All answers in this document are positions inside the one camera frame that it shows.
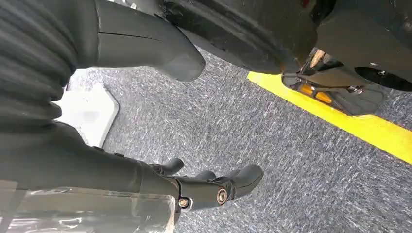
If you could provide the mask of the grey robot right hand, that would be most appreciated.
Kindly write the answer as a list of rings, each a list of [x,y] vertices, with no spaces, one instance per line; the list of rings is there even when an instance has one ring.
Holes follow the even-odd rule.
[[[58,122],[56,105],[78,69],[149,66],[179,81],[205,61],[173,25],[107,0],[0,3],[0,225],[74,218],[86,225],[131,220],[158,225],[189,210],[249,195],[258,165],[223,177],[178,177],[183,162],[147,164],[88,146]]]

